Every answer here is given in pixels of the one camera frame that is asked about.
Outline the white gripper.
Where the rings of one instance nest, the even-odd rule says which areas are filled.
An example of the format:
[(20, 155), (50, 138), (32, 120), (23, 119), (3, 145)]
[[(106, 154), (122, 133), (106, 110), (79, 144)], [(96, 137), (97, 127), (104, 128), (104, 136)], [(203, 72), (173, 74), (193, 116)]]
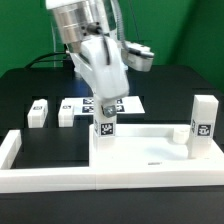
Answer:
[[(81, 53), (71, 53), (75, 71), (78, 72), (102, 102), (126, 97), (129, 83), (117, 43), (107, 37), (110, 64), (107, 64), (103, 39), (93, 36), (81, 43)], [(117, 115), (115, 104), (103, 104), (102, 113), (111, 118)]]

